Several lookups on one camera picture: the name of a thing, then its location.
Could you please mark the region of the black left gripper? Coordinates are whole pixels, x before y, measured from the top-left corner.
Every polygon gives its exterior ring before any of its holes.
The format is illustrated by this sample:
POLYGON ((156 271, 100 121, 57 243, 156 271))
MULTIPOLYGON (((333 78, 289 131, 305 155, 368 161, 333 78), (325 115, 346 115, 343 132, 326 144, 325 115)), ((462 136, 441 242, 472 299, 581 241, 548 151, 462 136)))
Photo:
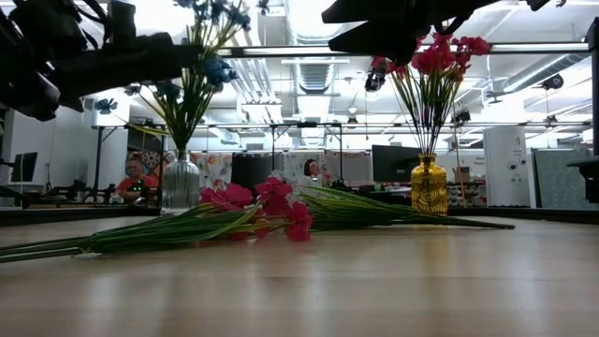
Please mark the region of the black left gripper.
POLYGON ((190 68, 204 52, 192 44, 174 44, 168 33, 140 36, 137 40, 136 7, 124 1, 110 1, 102 7, 96 1, 77 12, 103 25, 101 48, 78 54, 60 63, 60 104, 82 111, 80 98, 133 82, 134 76, 126 70, 141 56, 141 45, 149 56, 142 62, 141 81, 163 81, 179 78, 184 68, 190 68))

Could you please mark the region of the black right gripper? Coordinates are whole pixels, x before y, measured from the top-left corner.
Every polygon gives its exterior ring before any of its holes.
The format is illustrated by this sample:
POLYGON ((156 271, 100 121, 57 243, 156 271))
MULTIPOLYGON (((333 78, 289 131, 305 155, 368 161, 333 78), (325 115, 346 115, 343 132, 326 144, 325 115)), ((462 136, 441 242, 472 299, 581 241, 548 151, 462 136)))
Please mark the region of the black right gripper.
MULTIPOLYGON (((377 20, 366 22, 329 41, 332 51, 385 57, 404 66, 418 49, 419 37, 433 26, 438 34, 453 34, 474 12, 497 0, 416 0, 401 1, 381 11, 377 20)), ((367 21, 375 10, 371 0, 335 0, 322 13, 323 23, 367 21)))

